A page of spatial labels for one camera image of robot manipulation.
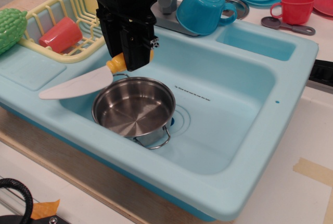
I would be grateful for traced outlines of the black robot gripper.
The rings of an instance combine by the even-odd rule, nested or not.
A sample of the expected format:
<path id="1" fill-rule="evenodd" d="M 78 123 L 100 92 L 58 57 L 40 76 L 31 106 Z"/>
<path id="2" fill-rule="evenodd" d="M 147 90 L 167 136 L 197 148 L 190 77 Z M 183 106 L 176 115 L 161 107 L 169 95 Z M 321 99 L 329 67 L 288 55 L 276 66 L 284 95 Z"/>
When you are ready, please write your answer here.
<path id="1" fill-rule="evenodd" d="M 151 6 L 157 0 L 97 0 L 102 8 L 96 16 L 111 57 L 123 52 L 128 71 L 137 70 L 151 62 L 153 49 L 159 46 L 155 36 L 156 18 Z M 114 16 L 131 20 L 120 25 Z"/>

